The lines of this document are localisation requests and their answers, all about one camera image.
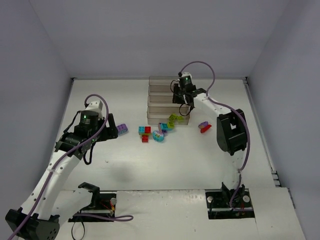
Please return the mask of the purple rounded lego brick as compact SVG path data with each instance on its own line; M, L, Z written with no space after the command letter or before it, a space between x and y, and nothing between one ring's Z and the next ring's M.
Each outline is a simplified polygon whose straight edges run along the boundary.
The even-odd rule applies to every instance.
M122 136L128 132L128 127L125 123L119 124L116 126L118 136Z

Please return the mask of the red curved lego piece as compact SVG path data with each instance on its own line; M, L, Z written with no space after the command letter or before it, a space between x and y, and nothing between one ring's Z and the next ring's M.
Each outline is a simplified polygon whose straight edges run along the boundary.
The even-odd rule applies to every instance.
M211 124L207 124L207 125L203 126L203 127L200 129L200 133L201 133L201 134L204 134L204 133L207 132L211 127L212 127Z

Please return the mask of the blue oval flower lego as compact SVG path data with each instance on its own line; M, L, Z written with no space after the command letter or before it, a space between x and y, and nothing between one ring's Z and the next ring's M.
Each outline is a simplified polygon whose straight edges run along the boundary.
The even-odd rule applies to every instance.
M156 142L163 142L165 140L165 135L163 132L155 130L152 132L152 138L156 141Z

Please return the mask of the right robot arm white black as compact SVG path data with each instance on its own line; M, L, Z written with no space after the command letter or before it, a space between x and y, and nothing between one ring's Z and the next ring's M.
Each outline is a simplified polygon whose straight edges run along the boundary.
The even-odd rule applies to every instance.
M241 109L218 102L209 95L209 91L197 88L192 83L192 75L180 73L175 84L170 86L174 104L188 105L190 110L203 111L216 120L216 141L219 148L229 154L232 164L232 180L222 183L221 190L229 191L227 199L233 201L240 194L242 171L245 169L251 139L245 114Z

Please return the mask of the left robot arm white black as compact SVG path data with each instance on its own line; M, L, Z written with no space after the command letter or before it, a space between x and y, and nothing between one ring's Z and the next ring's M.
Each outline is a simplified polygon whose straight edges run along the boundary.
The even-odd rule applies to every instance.
M111 113L102 117L97 110L79 111L79 124L72 132L66 128L56 142L51 160L35 189L18 208L10 209L5 221L12 230L9 237L25 240L53 240L60 226L85 207L94 208L100 202L100 188L81 183L71 199L59 205L57 198L74 168L86 159L98 142L116 139L118 130Z

